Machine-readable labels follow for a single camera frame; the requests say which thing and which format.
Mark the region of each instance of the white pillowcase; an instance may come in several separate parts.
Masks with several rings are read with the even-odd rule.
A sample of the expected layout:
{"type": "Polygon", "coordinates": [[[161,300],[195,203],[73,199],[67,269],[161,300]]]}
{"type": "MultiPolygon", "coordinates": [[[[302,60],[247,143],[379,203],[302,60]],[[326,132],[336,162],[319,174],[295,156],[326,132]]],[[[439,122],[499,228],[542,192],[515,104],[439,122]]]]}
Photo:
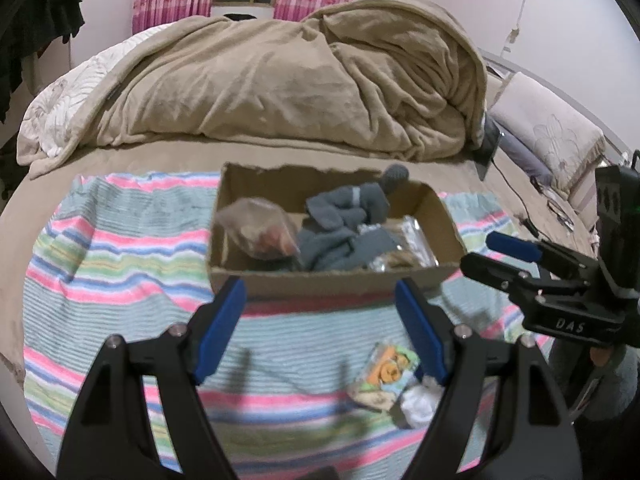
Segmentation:
{"type": "Polygon", "coordinates": [[[491,112],[551,170],[552,187],[565,199],[604,153],[599,127],[521,72],[507,83],[491,112]]]}
{"type": "Polygon", "coordinates": [[[170,25],[164,23],[148,28],[103,50],[40,92],[27,108],[20,124],[18,142],[23,146],[21,150],[26,151],[25,146],[30,149],[27,155],[18,156],[18,163],[22,166],[31,164],[40,158],[40,151],[48,157],[57,156],[68,144],[68,126],[73,116],[100,81],[131,50],[170,25]]]}

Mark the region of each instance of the blue gripper pad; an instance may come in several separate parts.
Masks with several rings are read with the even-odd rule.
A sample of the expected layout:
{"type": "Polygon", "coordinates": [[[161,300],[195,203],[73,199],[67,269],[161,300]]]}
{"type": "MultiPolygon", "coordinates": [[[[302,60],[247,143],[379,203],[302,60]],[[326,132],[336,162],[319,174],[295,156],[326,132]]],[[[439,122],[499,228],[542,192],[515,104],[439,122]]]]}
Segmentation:
{"type": "Polygon", "coordinates": [[[537,263],[542,259],[542,250],[535,242],[520,240],[498,231],[493,231],[486,236],[486,246],[492,251],[523,262],[537,263]]]}
{"type": "Polygon", "coordinates": [[[396,284],[396,309],[409,334],[411,343],[414,345],[415,352],[420,358],[422,371],[425,375],[435,378],[438,384],[446,386],[452,373],[452,362],[446,355],[450,348],[446,348],[438,332],[441,332],[443,328],[446,330],[446,327],[452,328],[453,325],[442,309],[428,305],[421,294],[420,298],[416,298],[412,288],[417,289],[415,285],[410,287],[407,280],[400,280],[396,284]],[[444,316],[443,319],[437,320],[444,327],[434,327],[423,311],[423,306],[426,306],[427,309],[438,309],[440,312],[434,312],[434,314],[439,317],[440,314],[444,316]]]}
{"type": "Polygon", "coordinates": [[[229,278],[212,303],[201,306],[191,317],[204,326],[193,326],[198,360],[192,377],[196,384],[213,375],[240,319],[246,303],[246,287],[239,278],[229,278]]]}

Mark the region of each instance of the black cable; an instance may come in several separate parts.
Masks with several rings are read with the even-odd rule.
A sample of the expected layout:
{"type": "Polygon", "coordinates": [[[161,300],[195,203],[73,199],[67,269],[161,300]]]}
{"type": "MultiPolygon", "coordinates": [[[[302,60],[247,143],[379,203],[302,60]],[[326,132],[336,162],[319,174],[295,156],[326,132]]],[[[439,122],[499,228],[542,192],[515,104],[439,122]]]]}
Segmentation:
{"type": "Polygon", "coordinates": [[[513,193],[520,199],[520,202],[522,202],[522,206],[524,207],[524,211],[527,214],[527,221],[529,222],[529,224],[541,235],[543,235],[547,240],[549,240],[550,242],[551,237],[546,234],[545,232],[541,231],[540,229],[538,229],[536,227],[536,225],[533,223],[533,220],[531,219],[531,215],[529,214],[529,208],[527,207],[527,204],[524,202],[524,199],[520,196],[520,194],[515,190],[515,188],[511,185],[511,183],[507,180],[507,177],[504,176],[504,173],[502,172],[502,170],[500,168],[498,168],[498,165],[495,163],[495,160],[491,161],[492,164],[494,165],[494,168],[496,170],[498,170],[498,173],[500,173],[500,175],[502,176],[502,178],[504,179],[505,183],[507,186],[509,186],[509,189],[511,189],[513,191],[513,193]]]}

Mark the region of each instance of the beige blanket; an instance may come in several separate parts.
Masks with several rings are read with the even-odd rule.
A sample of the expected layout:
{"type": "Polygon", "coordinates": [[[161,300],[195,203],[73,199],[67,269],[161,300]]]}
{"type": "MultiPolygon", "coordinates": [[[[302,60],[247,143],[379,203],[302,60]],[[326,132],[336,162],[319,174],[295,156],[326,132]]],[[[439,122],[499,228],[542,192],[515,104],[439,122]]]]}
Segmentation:
{"type": "Polygon", "coordinates": [[[421,162],[479,145],[485,92],[480,55],[427,0],[357,0],[301,23],[194,16],[114,67],[59,155],[21,138],[18,158],[33,177],[81,145],[188,133],[421,162]]]}

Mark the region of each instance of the gray knitted toy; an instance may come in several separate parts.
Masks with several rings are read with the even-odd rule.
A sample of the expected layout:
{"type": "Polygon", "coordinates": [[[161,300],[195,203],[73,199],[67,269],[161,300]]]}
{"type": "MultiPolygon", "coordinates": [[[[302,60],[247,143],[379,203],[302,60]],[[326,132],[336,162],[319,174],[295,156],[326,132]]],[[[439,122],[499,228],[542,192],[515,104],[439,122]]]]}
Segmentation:
{"type": "Polygon", "coordinates": [[[393,193],[409,178],[401,164],[392,164],[378,182],[361,186],[341,186],[306,201],[306,211],[325,231],[348,227],[355,231],[361,224],[382,224],[389,212],[386,195],[393,193]]]}
{"type": "Polygon", "coordinates": [[[383,224],[386,196],[409,177],[401,164],[386,169],[378,182],[341,186],[306,201],[309,218],[298,234],[299,263],[304,270],[349,270],[366,266],[397,247],[383,228],[359,235],[361,224],[383,224]]]}

